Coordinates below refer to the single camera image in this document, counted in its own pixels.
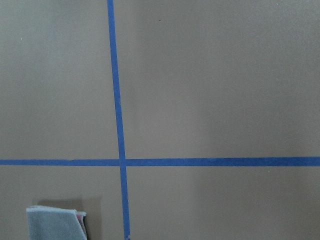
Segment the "pink and grey towel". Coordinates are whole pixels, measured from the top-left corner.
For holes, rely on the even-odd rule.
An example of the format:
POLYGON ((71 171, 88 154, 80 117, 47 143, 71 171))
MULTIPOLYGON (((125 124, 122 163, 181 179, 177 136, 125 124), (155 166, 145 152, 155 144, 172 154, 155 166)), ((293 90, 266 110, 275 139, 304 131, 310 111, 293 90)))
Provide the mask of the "pink and grey towel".
POLYGON ((50 206, 26 208, 30 240, 86 240, 86 212, 50 206))

